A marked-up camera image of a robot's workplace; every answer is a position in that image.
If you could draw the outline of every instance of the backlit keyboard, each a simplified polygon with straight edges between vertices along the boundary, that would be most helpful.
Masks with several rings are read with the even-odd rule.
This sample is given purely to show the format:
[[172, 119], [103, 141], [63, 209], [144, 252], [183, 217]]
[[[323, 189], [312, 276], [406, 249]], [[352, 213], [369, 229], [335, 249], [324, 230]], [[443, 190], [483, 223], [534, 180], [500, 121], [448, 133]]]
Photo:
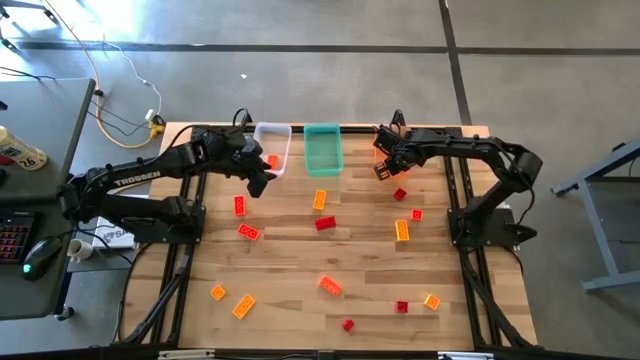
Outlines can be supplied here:
[[37, 213], [0, 211], [0, 264], [21, 264], [31, 249]]

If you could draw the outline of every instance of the wooden tabletop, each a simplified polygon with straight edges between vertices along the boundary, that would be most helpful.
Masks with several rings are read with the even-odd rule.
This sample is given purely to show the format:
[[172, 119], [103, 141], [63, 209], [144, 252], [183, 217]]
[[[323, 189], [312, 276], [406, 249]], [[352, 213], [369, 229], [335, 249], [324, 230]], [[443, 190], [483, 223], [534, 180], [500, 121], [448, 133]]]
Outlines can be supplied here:
[[[169, 123], [162, 149], [186, 125]], [[488, 136], [485, 126], [463, 126], [462, 130], [465, 136]], [[189, 137], [186, 131], [178, 143]], [[343, 135], [340, 176], [314, 178], [305, 169], [302, 134], [293, 134], [284, 176], [270, 182], [259, 199], [248, 196], [246, 182], [209, 175], [205, 234], [194, 257], [180, 347], [473, 348], [460, 261], [450, 245], [446, 222], [449, 198], [443, 160], [430, 159], [407, 176], [381, 182], [371, 168], [372, 140], [373, 135]], [[483, 194], [495, 177], [480, 161], [470, 160], [469, 166], [474, 191]], [[150, 196], [178, 195], [179, 186], [180, 180], [154, 180]], [[398, 187], [408, 193], [403, 201], [393, 198]], [[327, 191], [321, 213], [312, 209], [317, 189]], [[242, 219], [233, 214], [236, 195], [248, 199]], [[411, 239], [399, 243], [394, 222], [408, 220], [411, 209], [423, 210], [423, 220], [409, 221]], [[337, 227], [318, 232], [314, 221], [330, 215], [335, 216]], [[238, 235], [240, 223], [259, 229], [259, 240]], [[125, 303], [125, 335], [158, 296], [166, 252], [166, 245], [151, 246], [134, 269]], [[497, 303], [523, 337], [536, 343], [516, 260], [499, 248], [487, 248], [486, 253]], [[323, 275], [342, 286], [340, 296], [318, 286]], [[209, 294], [217, 284], [227, 290], [221, 301]], [[253, 296], [256, 304], [239, 320], [232, 310], [245, 294]], [[441, 300], [436, 311], [423, 304], [428, 294]], [[408, 314], [395, 312], [396, 300], [409, 301]], [[165, 334], [173, 303], [169, 309]], [[489, 339], [484, 308], [479, 312], [485, 339]], [[347, 318], [355, 322], [350, 333], [341, 326]]]

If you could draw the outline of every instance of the white bottle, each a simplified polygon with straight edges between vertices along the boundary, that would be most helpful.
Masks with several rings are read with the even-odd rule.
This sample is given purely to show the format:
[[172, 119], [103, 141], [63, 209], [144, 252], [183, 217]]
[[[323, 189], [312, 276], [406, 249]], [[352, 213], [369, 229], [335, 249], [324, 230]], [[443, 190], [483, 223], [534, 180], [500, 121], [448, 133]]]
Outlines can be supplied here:
[[0, 155], [13, 159], [25, 170], [38, 170], [47, 163], [47, 154], [27, 145], [4, 126], [0, 126]]

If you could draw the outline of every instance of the table leg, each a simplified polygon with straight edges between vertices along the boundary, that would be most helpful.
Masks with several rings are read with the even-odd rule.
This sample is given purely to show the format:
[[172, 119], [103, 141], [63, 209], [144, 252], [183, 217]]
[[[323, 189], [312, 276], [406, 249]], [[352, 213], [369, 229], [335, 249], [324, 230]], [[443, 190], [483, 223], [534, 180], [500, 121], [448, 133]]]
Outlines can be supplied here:
[[60, 288], [60, 295], [58, 296], [58, 302], [55, 309], [53, 310], [53, 315], [59, 321], [67, 320], [75, 313], [75, 310], [72, 307], [65, 305], [72, 275], [73, 273], [65, 272], [64, 279], [62, 280], [62, 287]]

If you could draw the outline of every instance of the white cable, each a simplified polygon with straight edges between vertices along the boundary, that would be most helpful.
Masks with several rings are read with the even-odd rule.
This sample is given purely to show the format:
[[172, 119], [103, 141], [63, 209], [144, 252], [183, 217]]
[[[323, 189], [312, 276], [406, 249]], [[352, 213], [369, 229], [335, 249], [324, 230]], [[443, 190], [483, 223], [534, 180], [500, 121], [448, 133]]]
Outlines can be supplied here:
[[112, 44], [107, 41], [104, 41], [104, 43], [120, 50], [120, 55], [122, 55], [123, 58], [129, 60], [129, 64], [131, 64], [131, 68], [133, 69], [133, 72], [135, 73], [138, 80], [140, 80], [145, 85], [151, 85], [151, 87], [153, 88], [153, 91], [155, 91], [156, 94], [158, 94], [158, 111], [156, 112], [156, 114], [160, 115], [160, 111], [162, 110], [162, 95], [160, 95], [160, 91], [158, 91], [158, 88], [156, 88], [156, 85], [147, 79], [143, 79], [140, 76], [140, 74], [138, 74], [138, 69], [136, 69], [136, 66], [133, 64], [133, 61], [127, 55], [124, 54], [124, 51], [122, 51], [122, 48], [120, 46], [116, 44]]
[[[71, 27], [67, 24], [66, 21], [64, 21], [62, 16], [60, 16], [60, 14], [56, 10], [56, 8], [54, 8], [53, 5], [51, 5], [49, 0], [44, 0], [44, 2], [49, 6], [49, 8], [51, 8], [51, 11], [54, 13], [56, 18], [58, 18], [58, 20], [60, 20], [60, 22], [62, 22], [64, 27], [67, 28], [67, 30], [69, 30], [71, 35], [73, 35], [73, 37], [76, 39], [76, 41], [78, 42], [78, 44], [82, 48], [82, 52], [84, 52], [84, 54], [86, 55], [87, 59], [89, 59], [89, 63], [91, 63], [91, 68], [93, 69], [93, 74], [96, 77], [96, 90], [100, 90], [100, 77], [98, 76], [98, 70], [96, 69], [96, 65], [93, 63], [93, 59], [91, 58], [91, 55], [89, 55], [89, 53], [87, 52], [87, 49], [85, 48], [84, 43], [82, 41], [80, 41], [80, 38], [78, 38], [78, 36], [73, 32], [73, 30], [71, 30]], [[102, 131], [104, 136], [106, 136], [114, 144], [116, 144], [116, 145], [118, 145], [120, 147], [123, 147], [125, 149], [138, 149], [138, 148], [141, 148], [141, 147], [147, 145], [148, 143], [151, 142], [151, 140], [153, 140], [154, 134], [153, 134], [152, 131], [149, 131], [149, 137], [147, 138], [147, 140], [141, 142], [140, 144], [128, 145], [128, 144], [123, 144], [123, 143], [119, 142], [118, 140], [116, 140], [113, 136], [111, 136], [107, 132], [107, 130], [102, 125], [102, 121], [100, 120], [100, 119], [102, 119], [102, 117], [101, 117], [101, 114], [102, 114], [102, 96], [98, 96], [96, 98], [96, 103], [97, 103], [96, 110], [95, 110], [96, 123], [98, 124], [98, 127], [100, 128], [100, 131]]]
[[91, 63], [91, 68], [93, 69], [93, 74], [96, 77], [96, 84], [97, 84], [96, 90], [100, 90], [100, 77], [98, 76], [98, 70], [96, 69], [96, 64], [93, 63], [93, 59], [91, 58], [91, 55], [89, 55], [89, 53], [87, 52], [87, 49], [84, 47], [84, 44], [82, 43], [82, 41], [80, 41], [80, 39], [76, 36], [76, 34], [73, 32], [73, 30], [71, 30], [71, 27], [69, 25], [67, 25], [67, 22], [64, 21], [62, 16], [60, 16], [60, 14], [58, 14], [58, 11], [56, 10], [56, 8], [53, 7], [53, 5], [51, 5], [49, 0], [44, 0], [44, 2], [46, 2], [47, 5], [49, 5], [49, 7], [51, 8], [51, 11], [53, 11], [55, 13], [56, 17], [62, 22], [64, 27], [66, 27], [67, 30], [69, 30], [69, 32], [71, 33], [71, 35], [73, 35], [73, 37], [76, 39], [78, 44], [80, 44], [80, 47], [82, 48], [82, 51], [87, 56], [87, 59], [89, 59], [89, 63]]

